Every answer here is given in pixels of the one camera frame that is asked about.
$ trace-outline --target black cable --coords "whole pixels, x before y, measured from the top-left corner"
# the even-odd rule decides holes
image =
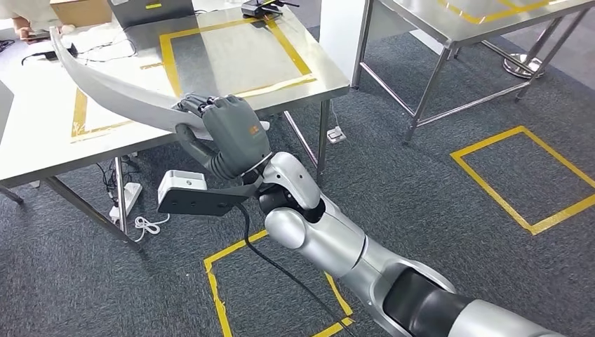
[[[124,183],[124,185],[126,185],[127,183],[132,183],[134,181],[132,174],[139,173],[140,171],[138,170],[138,165],[136,165],[136,163],[133,163],[131,161],[122,161],[122,163],[128,164],[129,166],[132,166],[132,167],[136,166],[135,168],[137,169],[136,171],[125,171],[123,169],[122,182]],[[116,168],[114,167],[114,160],[112,160],[109,163],[107,170],[103,169],[103,167],[101,167],[101,165],[99,165],[98,163],[95,163],[95,165],[97,165],[97,167],[101,170],[102,181],[103,181],[103,185],[105,186],[105,191],[107,192],[107,195],[109,195],[109,198],[114,203],[114,206],[117,207],[119,205],[118,198],[116,197],[117,193],[112,193],[112,191],[115,191],[118,188],[118,182],[117,182],[117,177],[116,177]]]
[[[25,65],[25,61],[26,61],[28,58],[32,58],[33,56],[42,56],[43,54],[44,54],[44,53],[35,53],[35,54],[31,54],[31,55],[29,55],[29,56],[25,56],[25,57],[23,57],[23,58],[22,58],[22,60],[20,61],[20,65]]]
[[[15,40],[0,40],[0,53],[15,44]]]
[[[353,332],[349,328],[347,328],[347,326],[345,324],[343,324],[341,318],[339,316],[337,316],[326,304],[324,304],[324,302],[318,296],[316,296],[316,294],[312,290],[310,290],[305,284],[303,284],[299,279],[297,279],[297,277],[293,276],[293,274],[291,274],[290,272],[288,272],[285,268],[281,267],[276,262],[274,262],[270,258],[266,257],[265,254],[260,253],[260,251],[258,251],[258,249],[256,249],[250,243],[250,240],[248,240],[248,236],[250,234],[250,214],[248,214],[248,211],[246,210],[246,207],[244,207],[242,204],[236,204],[235,207],[237,207],[237,209],[239,209],[240,212],[242,212],[243,217],[244,217],[244,220],[246,222],[246,227],[245,227],[245,230],[244,230],[244,233],[243,233],[243,240],[246,243],[246,246],[248,246],[248,248],[252,249],[252,251],[254,253],[256,253],[256,255],[258,255],[261,259],[267,261],[273,267],[277,268],[282,273],[284,273],[287,277],[289,277],[292,281],[294,281],[298,286],[301,286],[302,289],[304,289],[314,300],[316,300],[316,302],[318,302],[318,304],[324,309],[324,311],[326,311],[333,319],[336,319],[337,320],[337,322],[341,325],[341,327],[351,337],[355,337],[355,335],[353,334]]]
[[[105,60],[94,60],[94,59],[90,59],[90,58],[82,58],[82,57],[80,57],[80,55],[83,55],[85,53],[89,53],[91,51],[100,50],[100,49],[103,49],[103,48],[106,48],[106,47],[110,47],[110,46],[115,46],[115,45],[120,44],[120,43],[125,42],[125,41],[128,42],[130,44],[131,48],[132,48],[132,53],[130,55],[118,56],[118,57],[115,57],[115,58],[108,58],[108,59],[105,59]],[[121,41],[118,41],[118,42],[112,41],[112,42],[108,42],[106,44],[100,44],[99,46],[91,47],[90,49],[87,49],[86,51],[80,52],[78,59],[85,60],[86,62],[104,63],[104,62],[109,62],[109,61],[113,61],[113,60],[119,60],[119,59],[122,59],[122,58],[132,58],[133,56],[136,56],[137,54],[138,54],[138,49],[136,48],[136,45],[134,44],[134,42],[132,42],[130,39],[124,39],[124,40],[121,40]]]

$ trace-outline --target white power strip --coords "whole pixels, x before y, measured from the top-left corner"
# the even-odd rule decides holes
[[[138,195],[142,191],[142,186],[139,183],[127,183],[124,186],[124,201],[126,203],[126,216],[130,214]],[[112,218],[112,222],[116,223],[120,219],[120,212],[117,207],[113,206],[112,210],[109,211],[109,217]]]

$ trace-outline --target table surface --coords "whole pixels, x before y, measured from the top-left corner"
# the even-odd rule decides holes
[[[79,51],[116,41],[79,56],[104,60],[129,55],[128,37],[135,57],[89,65],[168,95],[242,95],[261,117],[348,92],[349,81],[289,10],[267,22],[251,21],[231,8],[125,32],[115,23],[87,27],[65,39]],[[174,140],[87,99],[58,62],[19,64],[38,49],[17,43],[0,54],[0,80],[15,94],[0,143],[0,185],[14,187]]]
[[[595,6],[594,0],[381,0],[446,48],[552,20]]]

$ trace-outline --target yellow tape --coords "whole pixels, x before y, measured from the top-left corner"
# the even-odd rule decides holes
[[[80,89],[76,89],[76,96],[74,97],[74,116],[72,117],[72,132],[71,137],[76,137],[85,131],[85,123],[87,120],[87,95]]]
[[[483,188],[508,214],[510,214],[510,216],[512,216],[512,218],[514,220],[516,220],[516,222],[518,222],[519,225],[521,225],[523,228],[528,230],[533,235],[537,235],[537,234],[543,232],[544,230],[547,230],[548,228],[551,228],[554,225],[557,225],[558,223],[568,219],[569,217],[574,216],[574,215],[584,211],[585,209],[595,205],[595,194],[594,194],[590,197],[587,197],[586,199],[583,199],[582,201],[579,201],[576,204],[573,204],[572,206],[567,207],[566,209],[564,209],[562,211],[559,211],[558,213],[556,213],[544,220],[541,220],[540,222],[538,222],[534,225],[530,225],[518,212],[516,212],[512,208],[512,206],[510,206],[510,204],[508,204],[508,202],[506,202],[462,158],[463,156],[465,156],[471,152],[480,150],[480,149],[482,149],[486,146],[489,146],[493,143],[501,141],[501,140],[508,138],[510,136],[516,135],[517,133],[526,134],[529,138],[531,138],[532,141],[534,141],[541,148],[543,148],[548,153],[550,153],[551,156],[558,159],[559,162],[561,162],[564,166],[566,166],[568,169],[570,169],[574,174],[576,174],[581,179],[583,179],[585,182],[587,182],[589,185],[591,185],[593,188],[595,188],[595,180],[591,179],[584,172],[579,170],[578,167],[574,166],[566,158],[562,157],[561,154],[559,154],[556,150],[554,150],[552,147],[550,147],[548,144],[546,144],[543,140],[541,140],[539,137],[537,137],[533,132],[529,131],[525,126],[517,126],[516,128],[499,133],[495,136],[492,136],[485,140],[482,140],[481,142],[470,145],[464,149],[455,151],[455,152],[451,153],[450,156],[457,162],[457,164],[459,164],[463,168],[463,170],[465,170],[465,172],[467,172],[467,174],[469,174],[473,178],[473,180],[476,181],[476,183],[479,184],[479,186],[481,186],[481,188]]]
[[[132,121],[121,121],[120,123],[102,126],[100,128],[92,128],[91,130],[86,129],[86,120],[87,120],[87,104],[88,98],[80,89],[76,89],[76,96],[74,97],[74,114],[72,117],[72,130],[70,132],[70,136],[72,138],[77,136],[84,136],[90,133],[96,133],[99,131],[106,131],[110,130],[111,128],[117,128],[118,126],[123,126]]]
[[[205,259],[205,268],[206,274],[208,278],[208,283],[210,285],[210,290],[213,293],[213,301],[215,302],[215,309],[217,310],[217,316],[219,317],[219,322],[221,323],[221,330],[223,332],[224,337],[232,337],[232,330],[229,327],[229,322],[227,321],[227,315],[225,314],[225,304],[219,299],[219,291],[217,290],[217,279],[215,275],[212,273],[213,265],[208,263]]]
[[[145,6],[146,9],[153,9],[153,8],[159,8],[159,7],[161,7],[161,4],[150,4],[150,5]]]
[[[152,63],[152,64],[150,64],[150,65],[141,65],[141,66],[140,66],[140,69],[141,69],[141,70],[147,70],[147,69],[151,69],[151,68],[155,68],[155,67],[160,67],[160,66],[162,66],[162,65],[163,65],[163,63],[162,63],[162,62],[159,62],[159,63]]]
[[[561,154],[559,154],[556,150],[552,149],[548,144],[546,144],[543,140],[539,139],[533,132],[529,131],[524,126],[523,126],[523,132],[527,136],[529,136],[529,138],[531,138],[534,142],[536,142],[541,147],[543,147],[544,150],[548,151],[548,153],[550,153],[552,156],[554,156],[554,158],[558,159],[562,164],[564,164],[564,166],[568,167],[568,169],[570,169],[572,172],[574,172],[574,174],[581,177],[581,179],[583,179],[589,185],[591,185],[593,188],[595,188],[595,181],[593,181],[593,179],[589,178],[589,176],[584,174],[583,171],[579,170],[578,167],[574,166],[566,158],[562,157]]]
[[[302,73],[302,75],[311,74],[312,71],[310,70],[310,68],[308,67],[306,62],[304,62],[304,60],[302,59],[300,54],[295,50],[295,48],[293,48],[293,45],[291,44],[291,42],[289,42],[289,40],[287,40],[287,37],[285,36],[285,34],[283,34],[283,32],[279,29],[279,26],[277,25],[275,20],[270,19],[265,16],[265,22],[267,23],[267,26],[271,30],[271,33],[273,33],[273,35],[275,36],[277,41],[281,44],[281,46],[283,47],[283,49],[285,50],[287,55],[289,55],[289,57],[293,61],[293,64],[295,64],[295,66],[300,71],[300,73]]]
[[[163,60],[163,67],[166,71],[168,80],[172,86],[173,92],[177,97],[182,95],[182,86],[180,85],[178,69],[175,66],[175,56],[173,54],[173,47],[171,44],[171,40],[178,38],[178,37],[186,37],[189,35],[200,34],[204,32],[209,32],[212,30],[222,29],[233,27],[237,25],[245,25],[249,23],[254,23],[257,21],[261,21],[261,19],[257,18],[246,18],[241,20],[234,20],[226,23],[221,23],[218,25],[211,25],[206,27],[198,27],[193,29],[182,30],[180,32],[162,34],[159,36],[159,43],[161,44],[161,58]],[[274,22],[274,20],[265,18],[265,23],[267,24],[268,28],[270,29],[271,33],[275,36],[277,41],[281,44],[284,51],[287,55],[291,58],[294,65],[302,74],[302,77],[298,79],[291,79],[289,81],[284,81],[277,84],[272,84],[269,86],[262,86],[259,88],[250,89],[248,91],[244,91],[242,93],[235,93],[234,95],[238,95],[241,97],[251,97],[255,95],[262,95],[263,93],[269,93],[276,90],[281,90],[282,88],[289,88],[291,86],[298,86],[301,84],[306,84],[309,82],[316,81],[314,76],[310,75],[310,77],[305,78],[305,76],[312,73],[306,62],[300,57],[300,54],[293,48],[289,40],[285,37],[279,26]]]
[[[351,323],[353,323],[353,321],[348,317],[345,317],[344,319],[342,319],[341,322],[343,322],[343,324],[345,324],[345,326],[349,326],[349,325],[351,325]],[[324,329],[323,331],[318,332],[316,335],[313,335],[312,337],[330,337],[341,330],[343,330],[343,327],[341,326],[341,324],[334,323],[330,327]]]
[[[254,242],[258,239],[265,237],[266,235],[267,235],[267,230],[262,230],[256,234],[253,234],[252,236],[250,236],[248,238],[248,241]],[[224,258],[225,256],[237,251],[238,249],[244,247],[245,245],[246,245],[246,243],[244,242],[244,240],[236,242],[235,244],[232,244],[231,246],[227,247],[226,249],[223,249],[222,251],[218,251],[217,253],[214,253],[213,255],[205,258],[205,260],[204,260],[205,264],[206,263],[214,263],[215,261],[219,260],[220,258]]]
[[[515,211],[509,203],[507,203],[501,196],[498,194],[490,185],[486,183],[484,179],[482,179],[474,169],[472,169],[467,163],[463,161],[461,157],[456,157],[455,154],[451,154],[453,159],[476,181],[476,183],[481,186],[489,195],[490,197],[494,198],[494,200],[500,204],[500,206],[510,214],[510,216],[516,220],[523,228],[526,230],[531,231],[531,225],[519,214]]]
[[[262,230],[256,234],[251,235],[248,238],[248,241],[255,242],[259,239],[262,239],[266,235],[267,235],[267,231]],[[213,263],[215,261],[217,261],[221,258],[224,258],[225,256],[228,256],[229,254],[237,251],[238,249],[244,247],[245,245],[246,245],[245,241],[241,240],[239,242],[236,242],[235,244],[232,244],[231,246],[227,247],[226,249],[218,251],[217,253],[214,253],[213,255],[204,259],[208,283],[210,286],[211,293],[213,294],[213,302],[215,303],[215,310],[216,310],[217,316],[219,318],[219,323],[221,323],[221,331],[223,333],[223,337],[232,337],[232,330],[229,327],[229,320],[227,319],[227,313],[225,310],[225,302],[222,301],[221,298],[219,297],[217,279],[215,278],[215,274],[213,273]],[[343,309],[345,314],[347,316],[350,316],[351,314],[353,314],[353,310],[351,309],[349,304],[347,304],[345,299],[339,293],[339,290],[337,289],[337,286],[335,284],[335,281],[333,281],[333,278],[327,273],[324,273],[324,274],[326,276],[326,279],[328,280],[328,283],[330,284],[331,289],[333,290],[333,293],[335,294],[335,297],[339,301],[339,304],[341,305],[341,308]],[[341,320],[341,322],[343,322],[343,324],[345,324],[345,326],[348,326],[351,323],[353,323],[353,320],[350,319],[349,317],[345,317],[344,319]],[[329,336],[332,336],[333,334],[341,331],[341,329],[342,329],[341,324],[335,323],[332,326],[328,327],[327,329],[324,329],[323,331],[317,333],[314,336],[329,337]]]
[[[341,296],[341,293],[339,293],[339,289],[337,289],[335,280],[333,280],[333,278],[328,273],[325,272],[324,274],[326,276],[326,279],[328,280],[328,283],[330,284],[330,288],[333,290],[333,293],[335,293],[335,297],[339,301],[341,308],[343,308],[343,311],[347,316],[351,316],[351,314],[353,314],[353,310],[351,309],[349,304],[347,304],[347,301],[343,298],[343,296]]]
[[[452,157],[463,157],[471,152],[475,152],[475,151],[480,150],[488,145],[492,145],[493,143],[499,142],[505,138],[514,136],[517,133],[523,132],[523,129],[524,129],[524,126],[517,126],[516,128],[511,128],[508,131],[498,133],[496,136],[491,136],[489,138],[482,140],[481,142],[477,142],[473,145],[467,146],[466,148],[464,148],[462,150],[454,151],[450,155]]]
[[[533,226],[531,226],[530,229],[531,234],[539,234],[544,230],[551,228],[552,226],[557,225],[558,223],[561,223],[569,217],[574,216],[593,205],[595,205],[595,194],[582,201],[579,201],[578,203],[564,209],[563,211],[560,211],[550,216],[547,219],[541,220],[540,222],[534,224]]]
[[[159,44],[161,45],[161,59],[163,61],[163,67],[165,68],[168,80],[171,84],[174,94],[177,97],[182,95],[182,86],[180,85],[180,80],[178,76],[178,69],[175,66],[175,57],[173,55],[173,47],[171,45],[171,40],[177,37],[186,37],[188,35],[200,34],[204,32],[209,32],[211,30],[222,29],[227,27],[233,27],[237,25],[244,25],[246,23],[252,23],[259,21],[257,18],[247,18],[242,20],[235,20],[226,23],[221,23],[219,25],[211,25],[207,27],[199,27],[193,29],[182,30],[180,32],[162,34],[159,36]]]
[[[465,19],[467,22],[474,23],[475,25],[479,25],[481,23],[486,23],[490,21],[495,21],[503,18],[507,18],[509,16],[513,16],[519,13],[525,13],[529,11],[534,11],[535,9],[547,6],[550,3],[550,0],[541,0],[539,2],[535,2],[533,4],[529,4],[526,6],[517,6],[516,4],[512,3],[509,0],[499,0],[501,4],[508,6],[509,9],[500,11],[497,13],[488,14],[482,16],[480,18],[475,17],[471,14],[466,13],[464,10],[458,8],[457,6],[451,4],[448,0],[437,0],[439,4],[447,8],[449,11],[453,12],[457,16]]]
[[[250,91],[244,91],[243,93],[235,93],[234,95],[242,97],[242,98],[248,98],[248,97],[252,97],[252,96],[262,95],[263,93],[271,93],[273,91],[290,88],[292,86],[299,86],[299,85],[306,84],[309,82],[314,82],[314,81],[316,81],[316,78],[314,77],[314,75],[308,74],[308,75],[298,77],[297,79],[289,79],[287,81],[282,81],[277,84],[273,84],[271,86],[261,86],[259,88],[256,88],[256,89],[253,89]]]

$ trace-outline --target white cable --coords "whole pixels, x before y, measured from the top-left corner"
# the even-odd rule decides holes
[[[139,230],[142,230],[142,234],[138,239],[134,240],[134,242],[139,242],[140,240],[142,240],[142,238],[145,237],[145,232],[149,232],[153,235],[159,234],[161,228],[158,225],[162,225],[168,222],[169,218],[170,214],[168,214],[168,217],[165,220],[158,221],[156,223],[151,223],[142,216],[137,216],[136,219],[134,219],[134,227],[138,228]]]
[[[330,101],[330,110],[335,115],[335,121],[337,122],[337,126],[341,127],[339,125],[339,117],[337,117],[337,112],[335,112],[335,107],[333,107],[333,101],[332,100]]]

